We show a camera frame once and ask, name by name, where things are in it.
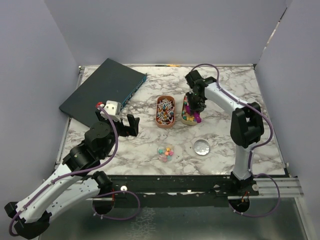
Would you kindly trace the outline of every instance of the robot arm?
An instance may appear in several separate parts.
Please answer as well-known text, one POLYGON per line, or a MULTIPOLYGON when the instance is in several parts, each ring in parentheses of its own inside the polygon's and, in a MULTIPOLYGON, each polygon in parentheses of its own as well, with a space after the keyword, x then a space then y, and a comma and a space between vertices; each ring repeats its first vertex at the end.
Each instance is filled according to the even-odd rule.
MULTIPOLYGON (((107 101, 106 105, 99 105, 110 115, 119 136, 138 135, 139 118, 128 114, 129 126, 125 126, 119 117, 119 103, 107 101)), ((84 140, 70 150, 54 173, 25 199, 5 206, 7 215, 15 217, 14 228, 19 236, 33 239, 42 234, 57 216, 78 202, 112 192, 112 182, 103 171, 96 170, 90 177, 88 172, 70 174, 99 166, 100 160, 108 156, 115 144, 115 133, 107 116, 100 110, 96 115, 99 122, 84 134, 84 140), (70 175, 54 181, 65 174, 70 175)))
MULTIPOLYGON (((235 164, 231 175, 239 182, 250 179, 252 174, 249 154, 251 148, 260 141, 264 133, 262 117, 223 93, 215 78, 202 78, 197 70, 191 71, 185 78, 191 88, 191 92, 186 94, 191 114, 202 112, 206 107, 205 101, 210 100, 231 116, 230 135, 236 144, 235 164)), ((237 99, 232 93, 228 92, 228 94, 237 99)), ((261 112, 258 103, 247 103, 243 100, 242 102, 261 112)))

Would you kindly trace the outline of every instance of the round metal plate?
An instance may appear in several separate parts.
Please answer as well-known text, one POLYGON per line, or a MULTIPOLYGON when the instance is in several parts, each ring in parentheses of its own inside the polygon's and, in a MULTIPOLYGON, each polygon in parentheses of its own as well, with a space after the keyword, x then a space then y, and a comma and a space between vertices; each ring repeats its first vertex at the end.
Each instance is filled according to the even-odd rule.
POLYGON ((193 144, 193 149, 196 154, 201 156, 207 155, 210 152, 209 143, 202 139, 195 141, 193 144))

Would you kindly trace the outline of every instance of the gray wall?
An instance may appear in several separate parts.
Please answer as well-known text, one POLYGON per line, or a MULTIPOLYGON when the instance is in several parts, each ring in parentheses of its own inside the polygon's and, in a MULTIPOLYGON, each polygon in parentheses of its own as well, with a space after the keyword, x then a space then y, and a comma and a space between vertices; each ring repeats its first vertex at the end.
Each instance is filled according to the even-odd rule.
POLYGON ((257 63, 286 0, 45 0, 81 65, 257 63))
POLYGON ((7 240, 3 207, 53 171, 67 121, 58 107, 79 69, 43 0, 2 0, 0 22, 0 239, 7 240))
POLYGON ((290 171, 320 238, 320 1, 293 0, 256 73, 290 171))

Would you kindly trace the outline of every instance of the pile of clips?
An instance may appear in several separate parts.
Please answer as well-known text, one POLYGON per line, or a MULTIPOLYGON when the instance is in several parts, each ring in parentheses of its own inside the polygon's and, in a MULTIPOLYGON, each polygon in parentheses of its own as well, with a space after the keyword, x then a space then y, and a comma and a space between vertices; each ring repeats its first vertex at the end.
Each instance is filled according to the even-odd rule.
POLYGON ((157 104, 156 121, 162 125, 172 124, 175 118, 175 106, 172 101, 163 99, 157 104))

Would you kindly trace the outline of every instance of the marble tabletop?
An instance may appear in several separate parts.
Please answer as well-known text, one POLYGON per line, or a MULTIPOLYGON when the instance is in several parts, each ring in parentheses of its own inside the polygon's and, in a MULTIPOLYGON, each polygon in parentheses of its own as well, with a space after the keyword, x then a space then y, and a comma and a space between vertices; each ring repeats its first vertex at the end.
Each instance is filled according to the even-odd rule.
MULTIPOLYGON (((82 83, 98 68, 88 66, 84 70, 82 83)), ((127 114, 140 118, 137 137, 119 137, 115 158, 101 169, 112 175, 224 175, 230 174, 235 163, 235 144, 230 137, 231 117, 211 101, 201 113, 202 122, 188 126, 181 122, 183 97, 189 87, 185 75, 190 67, 133 66, 134 70, 147 73, 147 80, 131 98, 121 116, 127 114), (170 95, 176 101, 176 120, 172 128, 159 128, 155 122, 156 100, 161 95, 170 95), (197 155, 193 150, 196 140, 206 140, 210 152, 197 155), (161 162, 157 148, 163 144, 174 146, 172 161, 161 162)), ((203 77, 216 77, 215 69, 198 69, 203 77)), ((219 67, 221 85, 239 98, 258 102, 267 114, 252 66, 219 67)), ((265 133, 261 141, 270 134, 264 123, 265 133)), ((89 128, 72 119, 62 150, 63 159, 72 147, 84 139, 89 128)), ((268 145, 254 151, 253 173, 284 174, 284 165, 273 139, 268 145)))

